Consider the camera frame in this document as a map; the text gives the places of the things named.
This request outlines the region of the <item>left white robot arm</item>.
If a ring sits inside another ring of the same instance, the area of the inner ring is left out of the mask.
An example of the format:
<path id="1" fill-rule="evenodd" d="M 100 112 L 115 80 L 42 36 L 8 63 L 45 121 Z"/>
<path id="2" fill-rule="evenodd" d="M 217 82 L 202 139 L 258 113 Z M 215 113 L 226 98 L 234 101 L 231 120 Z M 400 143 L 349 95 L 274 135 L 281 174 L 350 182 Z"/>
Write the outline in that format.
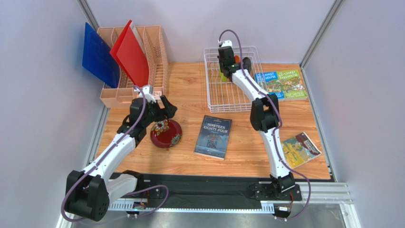
<path id="1" fill-rule="evenodd" d="M 144 176 L 134 171 L 124 171 L 110 179 L 118 165 L 146 136 L 147 127 L 175 116 L 177 107 L 162 95 L 160 107 L 152 98 L 140 96 L 132 101 L 129 114 L 123 119 L 109 146 L 82 171 L 72 171 L 67 177 L 66 195 L 61 205 L 61 215 L 69 222 L 85 219 L 100 221 L 110 204 L 121 197 L 141 196 L 162 185 L 145 187 Z"/>

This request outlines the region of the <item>red floral plate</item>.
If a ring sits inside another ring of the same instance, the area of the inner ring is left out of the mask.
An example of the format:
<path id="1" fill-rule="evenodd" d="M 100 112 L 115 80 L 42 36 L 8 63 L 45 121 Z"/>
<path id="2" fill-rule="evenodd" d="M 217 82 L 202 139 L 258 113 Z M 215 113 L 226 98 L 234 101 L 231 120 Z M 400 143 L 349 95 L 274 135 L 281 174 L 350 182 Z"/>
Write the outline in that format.
<path id="1" fill-rule="evenodd" d="M 173 119 L 156 122 L 150 131 L 152 143 L 159 148 L 170 148 L 177 145 L 182 135 L 180 124 Z"/>

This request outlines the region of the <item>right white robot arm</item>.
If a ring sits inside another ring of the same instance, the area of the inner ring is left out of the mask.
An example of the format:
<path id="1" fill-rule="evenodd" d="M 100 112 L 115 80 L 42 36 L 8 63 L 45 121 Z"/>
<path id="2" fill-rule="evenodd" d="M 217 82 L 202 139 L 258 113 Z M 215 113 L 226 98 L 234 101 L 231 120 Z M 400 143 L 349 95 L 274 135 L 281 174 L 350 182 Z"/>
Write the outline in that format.
<path id="1" fill-rule="evenodd" d="M 251 101 L 250 122 L 254 130 L 263 139 L 270 162 L 270 178 L 272 191 L 275 194 L 287 194 L 296 186 L 292 168 L 285 162 L 280 127 L 282 120 L 279 114 L 278 98 L 262 89 L 250 76 L 244 63 L 236 62 L 233 48 L 218 48 L 220 70 L 230 79 Z"/>

